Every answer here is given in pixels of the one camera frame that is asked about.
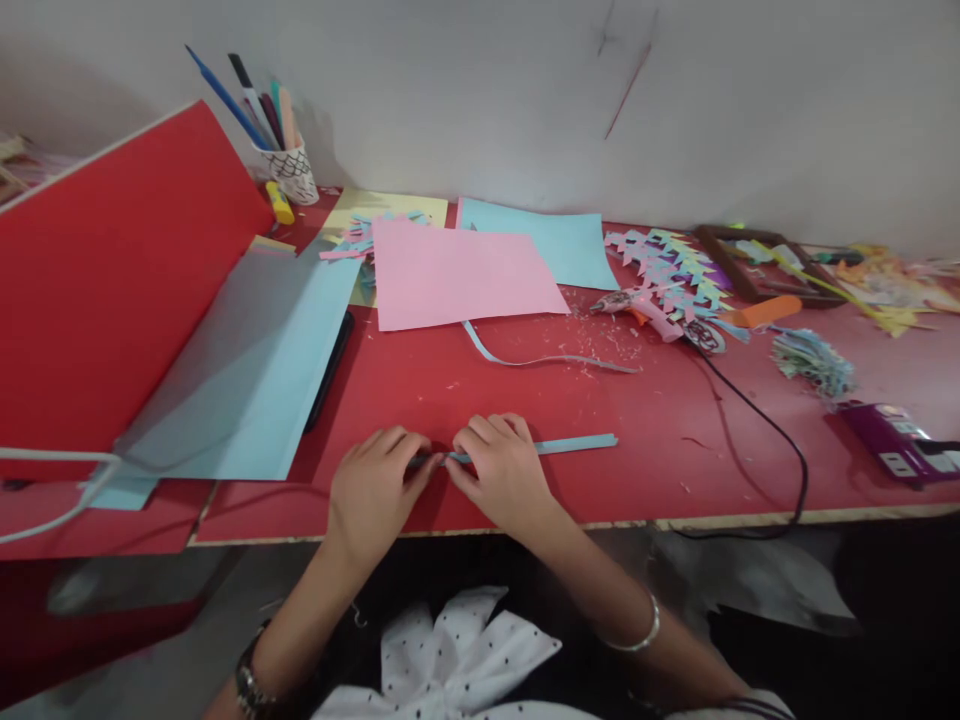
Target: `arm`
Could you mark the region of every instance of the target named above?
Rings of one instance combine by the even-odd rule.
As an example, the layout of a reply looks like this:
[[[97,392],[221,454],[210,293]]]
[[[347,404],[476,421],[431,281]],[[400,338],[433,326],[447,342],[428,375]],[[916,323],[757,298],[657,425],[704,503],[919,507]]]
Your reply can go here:
[[[474,477],[447,458],[457,487],[550,568],[601,639],[631,646],[647,637],[653,624],[649,591],[597,547],[551,495],[523,418],[474,416],[454,447],[470,455],[477,471]],[[645,680],[671,691],[671,704],[710,707],[747,694],[749,687],[723,659],[662,608],[660,624],[649,648],[623,655]]]
[[[378,430],[344,456],[330,489],[327,536],[290,597],[257,641],[257,686],[283,698],[316,667],[334,627],[386,555],[443,458],[404,483],[407,464],[430,441],[402,427]],[[231,677],[206,720],[243,720]]]

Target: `polka dot dress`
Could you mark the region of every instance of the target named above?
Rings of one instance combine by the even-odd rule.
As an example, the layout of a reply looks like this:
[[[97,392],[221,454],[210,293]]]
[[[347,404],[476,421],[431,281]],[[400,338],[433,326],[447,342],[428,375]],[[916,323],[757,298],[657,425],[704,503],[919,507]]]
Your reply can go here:
[[[547,702],[493,707],[562,646],[559,640],[510,612],[501,612],[489,622],[497,602],[506,594],[504,587],[466,590],[446,604],[436,621],[425,604],[414,605],[383,634],[381,691],[341,685],[330,693],[312,720],[596,720],[580,710]],[[775,696],[757,693],[761,695],[786,710]],[[752,713],[729,709],[698,710],[673,717],[757,720]]]

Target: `power cord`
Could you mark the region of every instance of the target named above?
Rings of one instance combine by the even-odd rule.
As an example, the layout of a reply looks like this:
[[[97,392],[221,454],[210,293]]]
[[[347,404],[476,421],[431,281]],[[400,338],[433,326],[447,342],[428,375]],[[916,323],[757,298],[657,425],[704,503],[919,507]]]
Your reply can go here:
[[[710,366],[710,369],[713,370],[714,375],[723,380],[724,384],[733,390],[737,395],[740,396],[740,399],[743,400],[747,405],[749,405],[757,415],[766,420],[770,426],[780,433],[783,436],[783,439],[790,443],[790,447],[793,448],[793,451],[797,454],[797,457],[800,458],[800,494],[797,497],[797,505],[793,511],[793,517],[787,521],[786,525],[778,525],[771,530],[766,531],[756,531],[752,532],[750,530],[743,530],[740,532],[733,532],[724,530],[721,532],[707,532],[699,534],[691,534],[677,531],[677,535],[682,535],[685,538],[690,540],[713,540],[715,538],[736,538],[738,540],[776,540],[786,535],[790,530],[796,527],[800,522],[800,516],[803,515],[803,508],[807,502],[807,490],[810,486],[810,470],[807,467],[807,459],[803,456],[803,452],[797,447],[797,444],[793,441],[793,438],[787,435],[786,431],[777,425],[773,420],[771,420],[763,410],[754,405],[750,398],[744,395],[732,382],[727,380],[726,376],[719,370],[717,366],[713,364],[713,361],[710,359],[710,356],[707,355],[703,350],[701,350],[694,343],[690,343],[693,348],[700,353],[700,357],[706,361],[707,365]]]
[[[100,491],[107,486],[107,483],[116,475],[117,470],[119,470],[123,464],[120,456],[112,453],[59,452],[55,450],[25,450],[22,448],[0,448],[0,460],[39,460],[47,462],[94,461],[104,463],[102,467],[98,466],[97,474],[87,483],[83,494],[80,495],[80,500],[69,512],[43,525],[37,525],[36,527],[11,533],[10,535],[0,535],[0,545],[45,533],[48,530],[53,530],[53,528],[63,525],[65,522],[73,520],[73,518],[90,507],[97,495],[100,494]]]

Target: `yellow highlighter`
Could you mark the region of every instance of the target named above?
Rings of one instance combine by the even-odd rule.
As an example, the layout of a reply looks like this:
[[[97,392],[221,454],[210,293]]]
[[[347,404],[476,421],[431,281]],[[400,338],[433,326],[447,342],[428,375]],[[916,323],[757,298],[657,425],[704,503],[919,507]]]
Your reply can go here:
[[[290,208],[287,196],[272,180],[267,183],[267,195],[270,196],[270,204],[273,205],[273,213],[277,216],[277,221],[282,225],[293,225],[293,210]]]

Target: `white wall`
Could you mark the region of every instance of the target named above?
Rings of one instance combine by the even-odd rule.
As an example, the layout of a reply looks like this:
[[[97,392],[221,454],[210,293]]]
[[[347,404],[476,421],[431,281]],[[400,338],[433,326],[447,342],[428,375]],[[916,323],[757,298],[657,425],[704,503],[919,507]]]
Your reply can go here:
[[[0,125],[89,153],[205,98],[183,43],[290,89],[318,182],[797,240],[960,243],[957,0],[5,0]],[[189,164],[185,162],[185,171]]]

